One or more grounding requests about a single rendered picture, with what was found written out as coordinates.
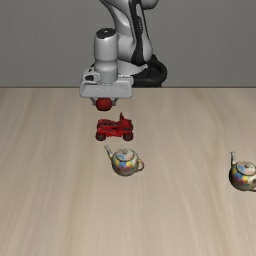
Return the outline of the red tomato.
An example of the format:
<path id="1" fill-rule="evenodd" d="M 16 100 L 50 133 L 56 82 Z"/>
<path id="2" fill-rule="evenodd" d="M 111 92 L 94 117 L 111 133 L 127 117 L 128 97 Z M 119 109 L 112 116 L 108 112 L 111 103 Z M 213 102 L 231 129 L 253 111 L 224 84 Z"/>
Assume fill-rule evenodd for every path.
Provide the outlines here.
<path id="1" fill-rule="evenodd" d="M 112 101 L 110 98 L 98 98 L 96 100 L 96 108 L 99 111 L 109 111 L 112 108 Z"/>

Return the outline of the red toy car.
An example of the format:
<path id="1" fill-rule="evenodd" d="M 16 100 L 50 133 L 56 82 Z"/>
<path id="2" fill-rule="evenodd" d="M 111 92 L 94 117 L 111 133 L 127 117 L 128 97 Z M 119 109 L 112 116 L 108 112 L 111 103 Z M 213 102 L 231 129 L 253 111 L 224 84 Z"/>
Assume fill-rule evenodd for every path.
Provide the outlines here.
<path id="1" fill-rule="evenodd" d="M 132 121 L 123 114 L 119 115 L 118 121 L 99 119 L 95 138 L 104 141 L 107 137 L 122 137 L 125 141 L 131 141 L 134 137 Z"/>

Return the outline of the multicoloured teapot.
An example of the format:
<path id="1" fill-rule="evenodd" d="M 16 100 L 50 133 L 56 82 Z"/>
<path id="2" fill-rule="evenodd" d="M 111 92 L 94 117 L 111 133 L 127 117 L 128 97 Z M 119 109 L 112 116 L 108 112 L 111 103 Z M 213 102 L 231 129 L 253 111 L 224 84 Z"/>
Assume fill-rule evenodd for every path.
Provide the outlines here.
<path id="1" fill-rule="evenodd" d="M 118 149 L 113 153 L 108 145 L 104 148 L 107 151 L 114 172 L 120 176 L 131 176 L 144 169 L 145 164 L 139 155 L 129 148 Z"/>
<path id="2" fill-rule="evenodd" d="M 229 181 L 237 190 L 256 192 L 256 165 L 249 161 L 237 161 L 232 151 Z"/>

